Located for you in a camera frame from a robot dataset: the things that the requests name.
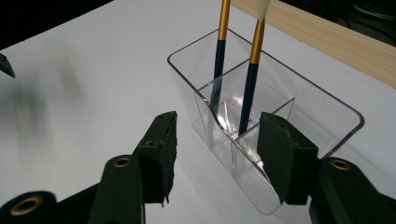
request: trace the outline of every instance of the brush handle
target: brush handle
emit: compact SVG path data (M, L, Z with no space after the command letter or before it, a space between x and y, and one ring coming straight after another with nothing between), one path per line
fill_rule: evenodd
M241 136L248 129L251 106L253 104L254 90L256 89L258 63L250 63L247 70L247 81L245 84L244 102L242 103L241 120L239 122L238 136Z
M215 60L215 73L213 78L216 79L222 75L224 66L224 55L225 55L225 40L218 40L218 46L216 48L216 60ZM218 113L219 110L219 99L221 95L221 80L216 81L213 84L213 90L210 95L210 106L213 110Z

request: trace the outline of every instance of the acrylic pen holder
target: acrylic pen holder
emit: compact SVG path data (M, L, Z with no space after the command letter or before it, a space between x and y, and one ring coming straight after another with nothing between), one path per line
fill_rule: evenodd
M330 156L359 130L364 119L305 77L262 52L247 131L238 136L251 43L228 31L223 75L213 79L218 31L171 54L169 64L192 128L223 167L264 213L281 205L256 153L261 112L287 119L319 148L318 157ZM219 101L210 102L213 92Z

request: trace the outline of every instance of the transparent organizer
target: transparent organizer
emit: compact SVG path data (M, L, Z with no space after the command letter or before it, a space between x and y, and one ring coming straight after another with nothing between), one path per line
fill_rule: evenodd
M247 131L238 137L251 43L232 30L227 34L223 75L213 79L218 31L168 57L192 128L218 158L242 191L264 214L281 205L256 153L262 111L287 119L331 156L364 124L363 116L305 77L262 52ZM212 91L221 87L217 105Z

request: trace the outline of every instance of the gold brush ferrule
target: gold brush ferrule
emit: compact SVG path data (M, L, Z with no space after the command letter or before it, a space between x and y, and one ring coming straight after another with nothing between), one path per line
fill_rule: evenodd
M231 0L222 1L219 24L219 40L227 39L228 18L230 16L230 2Z
M264 39L265 19L257 20L256 30L254 31L253 45L250 52L250 63L259 63L262 55L262 40Z

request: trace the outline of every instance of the paintbrush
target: paintbrush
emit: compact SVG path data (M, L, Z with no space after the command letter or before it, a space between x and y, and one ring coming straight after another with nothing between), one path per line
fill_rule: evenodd
M213 79L220 77L223 72L225 45L226 45L227 29L228 29L228 18L230 15L230 2L231 0L223 0L221 5L218 44L216 47L215 72ZM213 90L210 95L210 106L213 108L216 114L218 113L218 109L219 109L221 83L222 83L221 80L218 80L213 84Z
M242 135L248 129L251 106L253 104L254 90L256 88L257 73L259 71L260 56L262 55L262 41L265 29L265 14L270 0L256 0L258 4L258 19L254 31L253 44L251 46L247 80L245 84L244 100L242 103L241 120L238 135Z

